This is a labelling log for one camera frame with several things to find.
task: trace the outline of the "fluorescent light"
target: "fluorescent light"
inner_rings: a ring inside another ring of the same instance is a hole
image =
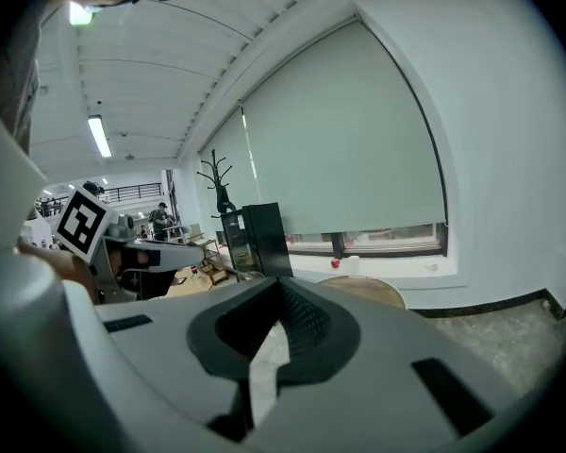
[[[88,25],[92,22],[92,14],[81,5],[69,2],[69,23],[71,25]]]
[[[91,127],[92,137],[98,146],[98,150],[103,158],[111,158],[111,150],[105,137],[103,129],[103,118],[101,116],[91,116],[88,118],[88,126]]]

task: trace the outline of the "floor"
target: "floor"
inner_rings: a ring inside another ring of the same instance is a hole
[[[566,320],[557,322],[542,301],[497,312],[428,324],[490,364],[519,395],[548,377],[566,354]],[[285,331],[273,327],[250,366],[250,395],[256,425],[276,403],[276,369],[289,362]]]

